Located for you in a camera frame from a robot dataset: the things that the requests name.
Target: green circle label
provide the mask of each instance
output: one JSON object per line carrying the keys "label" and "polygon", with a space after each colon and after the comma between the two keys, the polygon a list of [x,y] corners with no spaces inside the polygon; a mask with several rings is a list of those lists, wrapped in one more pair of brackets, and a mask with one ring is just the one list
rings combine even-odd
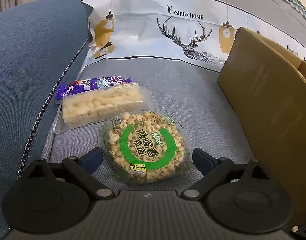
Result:
{"label": "green circle label", "polygon": [[157,170],[159,168],[165,167],[167,164],[169,164],[169,162],[172,161],[172,159],[174,158],[175,152],[176,152],[176,145],[175,145],[174,138],[172,137],[172,135],[169,133],[168,130],[164,128],[160,129],[160,134],[164,137],[166,145],[167,145],[167,149],[165,151],[164,156],[155,162],[144,162],[136,158],[127,145],[128,136],[131,133],[131,131],[134,129],[135,129],[135,125],[132,125],[132,124],[128,125],[127,127],[125,127],[121,135],[121,138],[120,138],[120,151],[123,154],[124,158],[130,164],[145,164],[146,170],[149,171],[149,170]]}

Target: metal chain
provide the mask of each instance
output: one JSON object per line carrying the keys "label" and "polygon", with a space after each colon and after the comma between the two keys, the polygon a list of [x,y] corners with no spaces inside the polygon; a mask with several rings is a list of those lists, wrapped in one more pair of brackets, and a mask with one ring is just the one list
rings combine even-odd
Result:
{"label": "metal chain", "polygon": [[88,41],[90,40],[91,36],[89,36],[86,40],[86,42],[82,45],[82,47],[78,50],[78,52],[75,54],[75,56],[73,57],[72,61],[70,62],[70,64],[66,67],[66,69],[64,70],[63,74],[61,75],[60,79],[57,81],[56,85],[53,87],[51,93],[49,94],[47,100],[45,101],[42,109],[40,110],[40,113],[38,114],[38,117],[33,125],[33,128],[31,130],[31,134],[29,135],[29,139],[25,145],[25,148],[24,148],[24,153],[22,155],[22,158],[21,158],[21,161],[20,161],[20,166],[19,166],[19,170],[17,172],[17,177],[16,177],[16,180],[18,180],[22,173],[23,173],[23,170],[24,170],[24,167],[25,167],[25,164],[26,164],[26,160],[27,160],[27,157],[29,155],[29,151],[30,151],[30,148],[31,148],[31,145],[32,145],[32,141],[33,141],[33,138],[34,138],[34,135],[36,133],[36,130],[37,130],[37,127],[40,123],[40,120],[41,118],[43,117],[43,114],[47,108],[47,106],[49,105],[58,85],[60,84],[60,82],[62,81],[63,77],[65,76],[66,72],[70,69],[71,65],[73,64],[73,62],[76,60],[77,56],[80,54],[80,52],[82,51],[82,49],[85,47],[85,45],[88,43]]}

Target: snack package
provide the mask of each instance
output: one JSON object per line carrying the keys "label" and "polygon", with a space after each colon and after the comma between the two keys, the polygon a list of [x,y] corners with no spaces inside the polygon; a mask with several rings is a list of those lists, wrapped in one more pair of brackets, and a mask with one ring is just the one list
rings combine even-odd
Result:
{"label": "snack package", "polygon": [[54,133],[104,121],[125,111],[153,107],[149,93],[134,82],[67,95],[58,111]]}
{"label": "snack package", "polygon": [[60,103],[60,100],[67,95],[75,95],[89,90],[131,82],[131,78],[123,79],[121,76],[110,76],[74,81],[70,83],[67,87],[64,84],[60,84],[56,93],[55,101],[57,103]]}
{"label": "snack package", "polygon": [[117,170],[115,176],[124,182],[155,182],[191,167],[181,128],[172,115],[119,114],[105,122],[101,144]]}

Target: brown cardboard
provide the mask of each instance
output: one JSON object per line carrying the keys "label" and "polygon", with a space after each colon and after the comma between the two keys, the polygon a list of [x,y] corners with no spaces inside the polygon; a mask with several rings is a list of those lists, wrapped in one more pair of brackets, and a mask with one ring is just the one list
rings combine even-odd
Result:
{"label": "brown cardboard", "polygon": [[254,156],[292,197],[291,223],[306,223],[306,62],[240,28],[218,82]]}

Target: round snack package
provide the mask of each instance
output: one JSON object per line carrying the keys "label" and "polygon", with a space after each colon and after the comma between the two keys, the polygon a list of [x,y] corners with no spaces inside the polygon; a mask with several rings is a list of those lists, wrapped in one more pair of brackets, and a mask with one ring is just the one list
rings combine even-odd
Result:
{"label": "round snack package", "polygon": [[123,113],[105,122],[102,136],[115,176],[124,182],[155,182],[191,167],[181,128],[172,115]]}

